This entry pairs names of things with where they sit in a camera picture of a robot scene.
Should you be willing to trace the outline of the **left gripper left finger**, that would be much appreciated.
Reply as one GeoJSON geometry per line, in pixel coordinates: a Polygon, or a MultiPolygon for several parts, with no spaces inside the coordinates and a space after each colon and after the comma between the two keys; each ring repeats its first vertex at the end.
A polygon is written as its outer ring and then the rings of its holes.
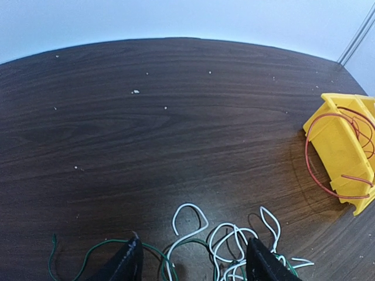
{"type": "Polygon", "coordinates": [[[87,280],[140,281],[144,251],[141,240],[135,236],[87,280]]]}

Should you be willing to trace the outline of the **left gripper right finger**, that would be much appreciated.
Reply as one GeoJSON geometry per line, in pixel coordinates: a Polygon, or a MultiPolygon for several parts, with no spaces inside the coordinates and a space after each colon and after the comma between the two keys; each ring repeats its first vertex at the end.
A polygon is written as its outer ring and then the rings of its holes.
{"type": "Polygon", "coordinates": [[[257,238],[248,240],[246,250],[247,280],[301,281],[293,275],[257,238]]]}

